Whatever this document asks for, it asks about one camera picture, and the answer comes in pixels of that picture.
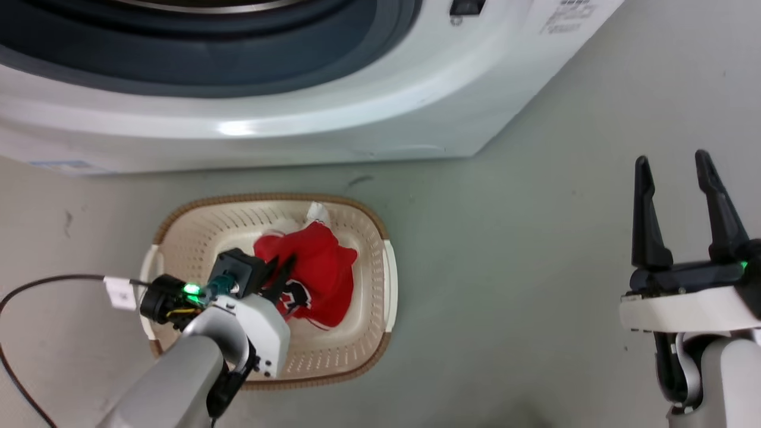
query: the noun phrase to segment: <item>printed label on washing machine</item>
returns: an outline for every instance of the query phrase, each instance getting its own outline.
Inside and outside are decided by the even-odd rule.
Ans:
[[[30,165],[70,175],[108,174],[107,169],[85,161],[32,161]]]
[[[598,5],[591,0],[561,0],[547,18],[539,34],[566,34],[578,31]]]

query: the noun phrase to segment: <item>red clothing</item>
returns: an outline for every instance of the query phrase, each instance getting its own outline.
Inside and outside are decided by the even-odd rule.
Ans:
[[[341,323],[352,302],[357,251],[341,247],[329,228],[312,222],[285,236],[265,235],[254,242],[253,252],[265,262],[279,257],[281,264],[296,256],[291,281],[277,304],[286,319],[306,318],[326,327]]]

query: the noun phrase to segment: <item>white cable tag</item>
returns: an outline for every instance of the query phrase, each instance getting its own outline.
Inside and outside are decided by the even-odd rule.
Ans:
[[[132,289],[129,279],[106,276],[103,278],[103,282],[106,283],[106,291],[108,291],[108,297],[111,299],[111,305],[114,308],[126,311],[134,311],[138,308],[135,301],[135,291]]]

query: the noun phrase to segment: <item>washing machine door opening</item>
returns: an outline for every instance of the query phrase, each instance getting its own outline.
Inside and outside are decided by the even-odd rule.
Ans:
[[[375,62],[422,1],[5,0],[0,64],[127,94],[278,94]]]

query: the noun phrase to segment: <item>robotic arm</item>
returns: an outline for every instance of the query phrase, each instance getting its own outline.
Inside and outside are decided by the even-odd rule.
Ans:
[[[159,276],[145,292],[140,312],[160,324],[172,322],[182,334],[99,427],[213,426],[252,370],[278,377],[291,331],[274,303],[292,263],[280,268],[267,289],[262,284],[277,260],[267,266],[239,250],[220,254],[204,289]]]
[[[761,240],[748,238],[708,152],[695,153],[708,200],[710,261],[674,264],[653,206],[648,159],[635,169],[631,291],[624,327],[652,333],[671,428],[761,426]]]

